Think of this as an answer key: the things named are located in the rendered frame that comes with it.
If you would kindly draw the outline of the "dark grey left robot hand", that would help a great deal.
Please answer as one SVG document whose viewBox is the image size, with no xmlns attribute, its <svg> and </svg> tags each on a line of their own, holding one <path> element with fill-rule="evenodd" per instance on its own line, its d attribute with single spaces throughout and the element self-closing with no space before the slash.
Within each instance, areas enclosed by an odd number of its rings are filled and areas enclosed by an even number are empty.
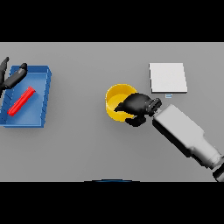
<svg viewBox="0 0 224 224">
<path fill-rule="evenodd" d="M 27 75 L 27 64 L 23 63 L 14 74 L 5 79 L 9 60 L 10 58 L 6 57 L 0 63 L 0 98 L 2 97 L 4 90 L 14 88 Z"/>
</svg>

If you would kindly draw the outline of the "yellow bowl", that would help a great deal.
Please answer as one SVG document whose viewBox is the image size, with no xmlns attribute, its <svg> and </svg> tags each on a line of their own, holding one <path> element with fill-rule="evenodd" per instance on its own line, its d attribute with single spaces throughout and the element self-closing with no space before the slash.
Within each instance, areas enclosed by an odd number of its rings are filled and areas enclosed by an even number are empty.
<svg viewBox="0 0 224 224">
<path fill-rule="evenodd" d="M 137 91 L 129 84 L 115 84 L 112 86 L 105 95 L 105 109 L 108 116 L 111 119 L 121 123 L 124 123 L 126 118 L 133 118 L 133 115 L 130 115 L 126 112 L 115 112 L 115 108 L 129 95 L 136 92 Z"/>
</svg>

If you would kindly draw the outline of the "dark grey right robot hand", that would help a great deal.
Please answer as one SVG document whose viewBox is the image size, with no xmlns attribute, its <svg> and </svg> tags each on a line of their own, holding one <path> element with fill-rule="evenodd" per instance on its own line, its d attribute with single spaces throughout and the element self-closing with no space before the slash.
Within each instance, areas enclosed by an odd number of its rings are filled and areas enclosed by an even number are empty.
<svg viewBox="0 0 224 224">
<path fill-rule="evenodd" d="M 159 98 L 152 100 L 146 94 L 130 94 L 123 102 L 120 102 L 114 109 L 115 112 L 123 111 L 134 118 L 126 118 L 125 122 L 132 127 L 139 127 L 146 122 L 146 116 L 152 117 L 161 107 Z"/>
</svg>

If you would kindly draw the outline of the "red beaker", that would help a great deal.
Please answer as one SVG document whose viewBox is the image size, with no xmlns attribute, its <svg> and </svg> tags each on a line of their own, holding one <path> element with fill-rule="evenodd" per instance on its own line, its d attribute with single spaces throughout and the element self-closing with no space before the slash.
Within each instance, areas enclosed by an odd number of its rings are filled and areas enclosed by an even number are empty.
<svg viewBox="0 0 224 224">
<path fill-rule="evenodd" d="M 14 116 L 28 102 L 35 92 L 36 90 L 33 87 L 28 87 L 8 109 L 7 114 L 9 116 Z"/>
</svg>

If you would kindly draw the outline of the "pale square measuring scale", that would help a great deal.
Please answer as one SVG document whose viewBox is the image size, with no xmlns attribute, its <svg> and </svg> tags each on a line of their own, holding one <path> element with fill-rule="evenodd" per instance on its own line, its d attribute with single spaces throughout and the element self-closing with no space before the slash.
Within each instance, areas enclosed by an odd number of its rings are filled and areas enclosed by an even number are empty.
<svg viewBox="0 0 224 224">
<path fill-rule="evenodd" d="M 186 94 L 183 63 L 150 63 L 150 86 L 153 94 Z"/>
</svg>

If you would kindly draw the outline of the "blue tray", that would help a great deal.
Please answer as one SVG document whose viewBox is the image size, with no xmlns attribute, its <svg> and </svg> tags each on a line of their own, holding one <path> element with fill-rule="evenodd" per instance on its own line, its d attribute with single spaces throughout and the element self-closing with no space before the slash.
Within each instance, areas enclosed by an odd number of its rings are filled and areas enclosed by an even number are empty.
<svg viewBox="0 0 224 224">
<path fill-rule="evenodd" d="M 0 107 L 0 126 L 5 128 L 43 128 L 49 99 L 52 73 L 49 66 L 28 66 L 27 75 L 13 88 L 3 93 Z M 35 93 L 14 115 L 8 114 L 10 107 L 32 87 Z"/>
</svg>

